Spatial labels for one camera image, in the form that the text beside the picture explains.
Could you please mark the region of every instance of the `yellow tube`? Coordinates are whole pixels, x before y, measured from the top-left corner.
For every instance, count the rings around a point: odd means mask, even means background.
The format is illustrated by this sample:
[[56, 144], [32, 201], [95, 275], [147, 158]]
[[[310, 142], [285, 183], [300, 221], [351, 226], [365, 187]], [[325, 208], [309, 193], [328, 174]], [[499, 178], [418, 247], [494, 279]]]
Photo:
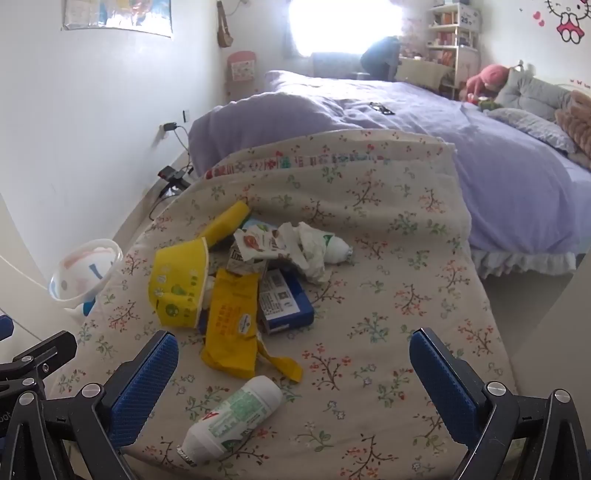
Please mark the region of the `yellow tube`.
[[239, 200], [207, 225], [198, 238], [204, 237], [207, 248], [211, 248], [240, 228], [246, 217], [250, 215], [250, 212], [248, 205]]

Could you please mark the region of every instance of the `window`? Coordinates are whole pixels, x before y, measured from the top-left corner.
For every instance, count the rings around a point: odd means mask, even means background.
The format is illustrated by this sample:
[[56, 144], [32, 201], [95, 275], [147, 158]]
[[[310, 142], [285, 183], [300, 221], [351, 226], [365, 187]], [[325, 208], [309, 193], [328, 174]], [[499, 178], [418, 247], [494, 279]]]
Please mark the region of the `window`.
[[299, 53], [364, 53], [400, 35], [402, 8], [389, 0], [292, 0], [291, 33]]

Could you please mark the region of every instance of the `poster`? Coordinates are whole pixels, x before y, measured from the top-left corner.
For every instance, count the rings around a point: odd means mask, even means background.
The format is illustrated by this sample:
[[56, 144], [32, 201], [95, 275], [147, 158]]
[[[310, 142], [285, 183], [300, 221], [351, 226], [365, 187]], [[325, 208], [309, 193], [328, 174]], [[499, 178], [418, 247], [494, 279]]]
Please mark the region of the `poster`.
[[64, 27], [124, 28], [171, 37], [171, 0], [66, 0]]

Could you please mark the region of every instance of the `silver bolt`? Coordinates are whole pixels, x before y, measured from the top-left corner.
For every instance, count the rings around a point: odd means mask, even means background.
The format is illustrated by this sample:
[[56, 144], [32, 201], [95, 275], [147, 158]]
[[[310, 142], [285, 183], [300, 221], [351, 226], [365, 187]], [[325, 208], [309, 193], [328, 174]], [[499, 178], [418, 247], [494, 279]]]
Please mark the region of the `silver bolt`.
[[82, 389], [82, 396], [86, 398], [93, 398], [100, 393], [100, 385], [96, 383], [89, 383]]
[[23, 406], [27, 406], [33, 400], [35, 400], [35, 395], [33, 395], [31, 392], [25, 392], [20, 396], [18, 402]]
[[566, 390], [557, 390], [554, 392], [554, 396], [561, 403], [568, 403], [570, 401], [570, 395]]
[[487, 386], [488, 391], [496, 397], [502, 397], [507, 393], [507, 388], [501, 382], [491, 382]]

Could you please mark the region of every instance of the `gray pillow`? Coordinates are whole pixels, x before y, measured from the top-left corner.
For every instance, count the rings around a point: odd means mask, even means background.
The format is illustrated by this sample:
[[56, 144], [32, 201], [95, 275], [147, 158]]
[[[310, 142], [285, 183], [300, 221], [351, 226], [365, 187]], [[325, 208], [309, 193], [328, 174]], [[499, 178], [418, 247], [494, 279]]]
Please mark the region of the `gray pillow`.
[[510, 125], [558, 150], [566, 153], [577, 151], [577, 145], [558, 125], [533, 113], [517, 108], [498, 108], [485, 113], [487, 116]]
[[527, 72], [511, 69], [509, 79], [495, 99], [507, 108], [520, 108], [554, 122], [554, 112], [566, 110], [570, 104], [570, 92], [562, 87], [533, 78]]

